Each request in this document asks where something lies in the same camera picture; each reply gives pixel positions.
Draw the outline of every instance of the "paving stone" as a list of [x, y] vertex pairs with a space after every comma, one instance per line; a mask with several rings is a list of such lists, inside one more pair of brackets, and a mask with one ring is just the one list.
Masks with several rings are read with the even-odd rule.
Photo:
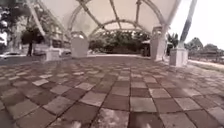
[[13, 120], [10, 117], [10, 114], [0, 109], [0, 127], [1, 128], [13, 128]]
[[221, 126], [204, 110], [187, 111], [187, 115], [198, 128], [219, 128]]
[[31, 89], [25, 91], [25, 92], [24, 92], [24, 95], [26, 95], [26, 96], [29, 97], [29, 98], [32, 98], [32, 97], [34, 97], [34, 96], [40, 94], [41, 92], [43, 92], [43, 90], [34, 87], [34, 88], [31, 88]]
[[186, 92], [184, 92], [182, 89], [176, 89], [176, 88], [168, 88], [166, 89], [167, 92], [173, 97], [173, 98], [185, 98], [189, 97]]
[[154, 99], [155, 105], [159, 113], [179, 112], [182, 111], [175, 100], [169, 99]]
[[131, 96], [132, 97], [151, 97], [148, 89], [145, 88], [131, 88]]
[[207, 111], [222, 125], [224, 125], [224, 110], [220, 107], [209, 108]]
[[58, 85], [58, 86], [52, 88], [50, 91], [53, 92], [53, 93], [56, 93], [58, 95], [61, 95], [65, 92], [67, 92], [69, 89], [71, 89], [71, 87]]
[[91, 123], [97, 115], [98, 110], [98, 107], [77, 102], [65, 112], [62, 118], [70, 121], [79, 121], [83, 124]]
[[88, 92], [80, 101], [94, 106], [101, 106], [105, 97], [106, 94], [104, 93]]
[[51, 90], [52, 88], [54, 88], [56, 86], [57, 86], [57, 84], [54, 82], [48, 82], [48, 83], [41, 85], [42, 88], [47, 89], [47, 90]]
[[68, 90], [67, 92], [65, 92], [62, 96], [73, 100], [73, 101], [77, 101], [79, 100], [84, 94], [86, 93], [85, 90], [79, 89], [79, 88], [72, 88], [70, 90]]
[[131, 112], [128, 128], [164, 128], [162, 121], [154, 114]]
[[217, 105], [222, 105], [224, 104], [224, 96], [222, 95], [206, 95], [206, 98], [212, 100], [214, 103]]
[[20, 102], [12, 107], [9, 107], [9, 111], [12, 114], [14, 119], [18, 119], [33, 110], [37, 109], [38, 106], [31, 102], [30, 100], [25, 100], [23, 102]]
[[109, 108], [109, 109], [128, 111], [129, 97], [109, 94], [103, 103], [103, 107]]
[[160, 84], [161, 84], [162, 87], [164, 87], [164, 88], [175, 88], [175, 87], [176, 87], [172, 82], [167, 81], [167, 80], [161, 80], [161, 81], [160, 81]]
[[15, 83], [13, 83], [13, 85], [15, 87], [21, 87], [21, 86], [24, 86], [26, 84], [28, 84], [28, 81], [16, 81]]
[[22, 102], [26, 99], [26, 97], [21, 93], [16, 93], [15, 95], [9, 96], [7, 98], [2, 99], [6, 106], [13, 106], [19, 102]]
[[129, 76], [119, 76], [118, 81], [130, 81], [130, 77]]
[[10, 82], [9, 81], [7, 81], [7, 80], [1, 80], [0, 81], [0, 87], [1, 86], [8, 86], [8, 85], [10, 85]]
[[0, 96], [2, 95], [3, 92], [8, 91], [10, 89], [13, 89], [13, 87], [12, 86], [8, 86], [8, 85], [0, 86]]
[[42, 79], [46, 79], [46, 78], [49, 78], [49, 77], [52, 77], [52, 75], [46, 74], [46, 75], [41, 75], [40, 76], [40, 78], [42, 78]]
[[5, 99], [5, 98], [11, 97], [11, 96], [13, 96], [17, 93], [19, 93], [18, 89], [12, 88], [10, 90], [7, 90], [7, 91], [3, 92], [1, 98]]
[[5, 108], [4, 104], [2, 103], [2, 101], [0, 101], [0, 110], [2, 110], [4, 108]]
[[196, 128], [184, 113], [161, 114], [165, 128]]
[[153, 84], [153, 83], [148, 83], [147, 84], [148, 88], [162, 88], [162, 86], [160, 84]]
[[19, 78], [20, 78], [19, 76], [14, 76], [14, 77], [10, 77], [9, 80], [13, 81], [13, 80], [16, 80], [16, 79], [19, 79]]
[[73, 73], [73, 75], [76, 75], [76, 76], [80, 76], [80, 75], [84, 75], [85, 73], [84, 72], [75, 72]]
[[169, 97], [171, 97], [165, 89], [149, 89], [149, 92], [153, 98], [169, 98]]
[[127, 128], [129, 113], [102, 108], [91, 128]]
[[197, 90], [203, 95], [213, 94], [209, 88], [197, 88]]
[[129, 81], [117, 81], [114, 83], [114, 86], [116, 87], [130, 87], [130, 85]]
[[56, 94], [48, 91], [44, 91], [39, 95], [36, 95], [32, 98], [32, 100], [37, 103], [38, 105], [46, 105], [48, 102], [52, 101], [54, 98], [56, 98]]
[[201, 95], [198, 91], [196, 91], [194, 89], [185, 88], [185, 89], [183, 89], [183, 91], [190, 97]]
[[92, 91], [99, 93], [109, 93], [111, 90], [111, 86], [108, 85], [97, 85], [93, 87]]
[[58, 74], [57, 77], [65, 77], [67, 75], [68, 75], [67, 73], [62, 73], [62, 74]]
[[54, 113], [55, 115], [60, 115], [68, 107], [70, 107], [72, 103], [73, 102], [71, 100], [58, 96], [57, 98], [53, 99], [48, 104], [44, 105], [44, 108]]
[[212, 101], [209, 100], [203, 96], [199, 97], [194, 97], [194, 100], [203, 108], [208, 109], [208, 108], [213, 108], [216, 107], [217, 105]]
[[211, 92], [213, 93], [222, 93], [222, 91], [216, 87], [209, 87], [208, 89], [211, 90]]
[[152, 98], [130, 98], [131, 111], [134, 112], [156, 112]]
[[47, 128], [89, 128], [89, 124], [82, 124], [79, 121], [68, 121], [58, 118]]
[[132, 88], [147, 88], [144, 82], [131, 82]]
[[81, 83], [78, 86], [76, 86], [76, 88], [80, 88], [86, 91], [91, 90], [95, 85], [90, 84], [90, 83]]
[[201, 109], [201, 107], [190, 98], [175, 98], [183, 110]]
[[37, 80], [37, 81], [34, 81], [33, 84], [36, 85], [36, 86], [41, 86], [43, 84], [46, 84], [48, 83], [48, 81], [46, 79], [41, 79], [41, 80]]
[[21, 128], [45, 128], [54, 119], [55, 116], [51, 115], [46, 110], [39, 108], [19, 119], [17, 123]]
[[156, 79], [153, 77], [144, 77], [146, 83], [157, 83]]
[[101, 78], [96, 78], [96, 77], [90, 77], [87, 79], [86, 82], [91, 83], [91, 84], [98, 84], [100, 83]]
[[128, 87], [113, 87], [111, 90], [111, 94], [120, 95], [120, 96], [129, 96], [130, 88]]

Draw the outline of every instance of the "reddish paving tile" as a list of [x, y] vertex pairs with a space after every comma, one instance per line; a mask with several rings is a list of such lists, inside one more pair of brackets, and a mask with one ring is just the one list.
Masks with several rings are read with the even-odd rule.
[[180, 112], [182, 109], [174, 99], [154, 99], [155, 105], [160, 113]]
[[188, 111], [187, 115], [198, 128], [218, 128], [221, 126], [204, 110]]
[[129, 110], [129, 97], [108, 95], [103, 103], [103, 107], [117, 110]]
[[0, 76], [0, 110], [19, 128], [223, 124], [223, 74], [193, 66], [95, 57], [0, 67]]
[[90, 106], [83, 103], [76, 103], [73, 105], [62, 118], [71, 121], [80, 121], [81, 123], [91, 123], [97, 115], [98, 107]]

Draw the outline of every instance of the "arched frame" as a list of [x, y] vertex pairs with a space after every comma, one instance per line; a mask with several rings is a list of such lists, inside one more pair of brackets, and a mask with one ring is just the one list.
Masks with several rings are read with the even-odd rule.
[[[80, 11], [82, 10], [82, 8], [85, 10], [85, 8], [86, 8], [86, 4], [88, 4], [88, 3], [89, 3], [90, 1], [92, 1], [92, 0], [86, 0], [86, 1], [84, 1], [84, 2], [81, 2], [80, 0], [77, 0], [77, 1], [80, 3], [80, 5], [73, 11], [72, 16], [71, 16], [71, 18], [70, 18], [70, 20], [69, 20], [69, 22], [68, 22], [68, 30], [69, 30], [69, 31], [72, 31], [73, 24], [74, 24], [74, 22], [75, 22], [75, 20], [76, 20], [76, 17], [77, 17], [77, 15], [80, 13]], [[144, 2], [150, 9], [153, 10], [153, 12], [155, 13], [155, 15], [156, 15], [156, 17], [157, 17], [157, 19], [158, 19], [158, 21], [159, 21], [159, 23], [160, 23], [161, 26], [163, 26], [164, 24], [166, 24], [166, 23], [165, 23], [165, 20], [164, 20], [164, 17], [163, 17], [163, 15], [162, 15], [162, 13], [160, 12], [160, 10], [158, 9], [158, 7], [157, 7], [151, 0], [137, 0], [137, 1], [136, 1], [136, 4], [137, 4], [137, 10], [136, 10], [136, 20], [135, 20], [135, 21], [125, 20], [125, 19], [119, 19], [119, 17], [117, 16], [117, 13], [116, 13], [116, 11], [115, 11], [115, 7], [114, 7], [114, 4], [113, 4], [113, 0], [110, 0], [110, 4], [111, 4], [111, 6], [112, 6], [112, 9], [113, 9], [113, 11], [114, 11], [114, 14], [115, 14], [116, 19], [115, 19], [115, 20], [108, 21], [108, 22], [105, 22], [105, 23], [103, 23], [103, 24], [99, 24], [99, 23], [97, 23], [98, 26], [93, 30], [93, 32], [90, 34], [90, 36], [91, 36], [92, 34], [94, 34], [94, 33], [95, 33], [98, 29], [100, 29], [100, 28], [103, 28], [105, 31], [107, 31], [107, 30], [104, 28], [105, 25], [108, 25], [108, 24], [117, 22], [118, 25], [120, 26], [120, 23], [121, 23], [122, 21], [125, 22], [125, 23], [130, 23], [130, 24], [132, 24], [134, 27], [137, 27], [137, 26], [138, 26], [138, 27], [141, 28], [143, 31], [146, 31], [146, 29], [145, 29], [143, 26], [141, 26], [141, 25], [139, 24], [139, 22], [138, 22], [139, 9], [140, 9], [141, 2]]]

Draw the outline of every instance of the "canopy roof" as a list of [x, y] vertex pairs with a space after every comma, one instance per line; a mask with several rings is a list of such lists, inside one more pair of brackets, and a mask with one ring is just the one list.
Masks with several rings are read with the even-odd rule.
[[169, 25], [180, 0], [38, 0], [61, 26], [86, 37], [115, 29]]

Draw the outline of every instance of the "pillar base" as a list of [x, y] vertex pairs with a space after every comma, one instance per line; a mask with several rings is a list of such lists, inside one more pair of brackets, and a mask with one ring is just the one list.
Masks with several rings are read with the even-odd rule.
[[89, 42], [86, 39], [75, 37], [71, 42], [72, 58], [87, 57]]
[[59, 51], [48, 49], [46, 52], [46, 61], [56, 61], [56, 60], [60, 60]]
[[170, 65], [175, 67], [186, 66], [188, 62], [188, 51], [184, 48], [172, 49], [170, 52]]

